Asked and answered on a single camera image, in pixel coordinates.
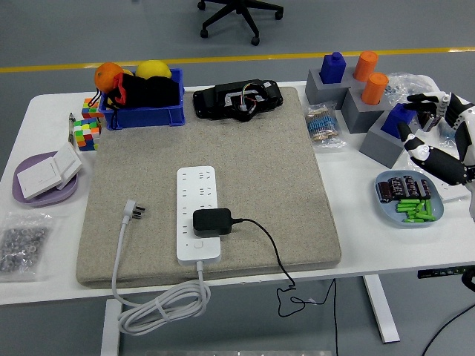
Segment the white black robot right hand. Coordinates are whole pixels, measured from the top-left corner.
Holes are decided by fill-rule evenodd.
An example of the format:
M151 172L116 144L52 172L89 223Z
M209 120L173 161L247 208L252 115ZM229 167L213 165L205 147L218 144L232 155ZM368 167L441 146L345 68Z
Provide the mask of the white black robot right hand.
M411 160L449 185L464 185L474 195L474 104L455 93L436 91L409 95L404 107L444 119L455 132L459 154L455 158L424 143L401 122L399 135Z

